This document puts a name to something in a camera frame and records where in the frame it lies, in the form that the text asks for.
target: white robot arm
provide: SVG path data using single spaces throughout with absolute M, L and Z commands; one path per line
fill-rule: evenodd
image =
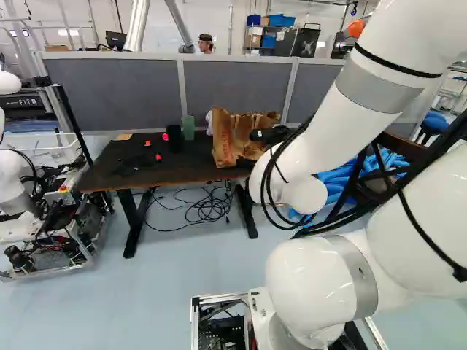
M 449 6 L 382 1 L 313 120 L 276 160 L 270 177 L 274 202 L 289 203 L 303 214 L 321 209 L 326 189 L 311 175 L 353 158 L 424 88 L 439 83 L 465 51 L 459 44 L 467 34 L 465 14 L 463 0 Z M 466 158 L 467 145 L 458 147 L 404 188 L 409 210 L 428 238 L 395 196 L 376 211 L 366 230 L 280 244 L 266 266 L 267 298 L 275 315 L 259 349 L 279 350 L 278 344 L 290 339 L 298 344 L 287 343 L 289 349 L 326 349 L 350 320 L 405 306 L 420 294 L 465 297 L 467 282 L 458 278 L 455 266 L 466 272 Z M 270 159 L 267 152 L 250 177 L 254 201 L 261 201 Z M 293 337 L 278 342 L 273 319 Z
M 446 11 L 450 20 L 443 18 Z M 450 1 L 449 9 L 442 1 L 384 0 L 309 127 L 277 160 L 271 174 L 274 202 L 289 203 L 302 214 L 321 209 L 327 192 L 310 175 L 345 164 L 424 88 L 439 83 L 448 65 L 465 50 L 460 43 L 467 29 L 460 23 L 466 13 L 462 0 Z M 270 157 L 267 152 L 260 158 L 250 177 L 250 194 L 257 203 Z
M 0 71 L 0 95 L 16 93 L 20 89 L 21 81 L 18 77 L 7 71 Z M 5 113 L 0 108 L 0 149 L 2 148 L 4 126 Z M 0 209 L 10 215 L 17 214 L 16 208 L 30 201 L 19 179 L 22 166 L 23 159 L 17 153 L 0 151 Z

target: cubicle partition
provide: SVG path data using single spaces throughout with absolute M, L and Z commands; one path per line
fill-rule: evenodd
M 281 113 L 296 125 L 313 115 L 343 60 L 142 52 L 44 52 L 86 133 L 155 131 L 193 115 L 205 127 L 213 106 L 232 113 Z M 410 136 L 415 122 L 391 128 Z

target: brown paper bag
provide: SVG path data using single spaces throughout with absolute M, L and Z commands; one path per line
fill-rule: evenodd
M 271 128 L 279 114 L 229 114 L 221 108 L 212 109 L 212 156 L 218 168 L 236 166 L 238 157 L 258 160 L 264 153 L 262 142 L 250 141 L 253 129 Z

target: dark wooden tabletop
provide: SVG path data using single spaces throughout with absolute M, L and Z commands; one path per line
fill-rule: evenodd
M 144 147 L 146 140 L 152 141 L 151 147 Z M 250 175 L 251 170 L 246 168 L 216 168 L 211 151 L 212 137 L 204 131 L 196 131 L 195 140 L 186 141 L 183 151 L 176 154 L 169 151 L 169 143 L 162 139 L 162 133 L 135 133 L 127 141 L 111 141 L 106 145 L 93 167 L 78 182 L 77 188 L 89 193 L 238 179 Z M 131 162 L 140 157 L 151 158 L 155 153 L 161 154 L 162 163 L 139 167 L 129 175 L 118 174 L 117 168 L 122 160 Z

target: green bottle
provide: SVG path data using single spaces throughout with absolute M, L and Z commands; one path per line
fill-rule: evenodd
M 182 117 L 183 136 L 186 141 L 195 139 L 195 117 L 193 115 L 185 115 Z

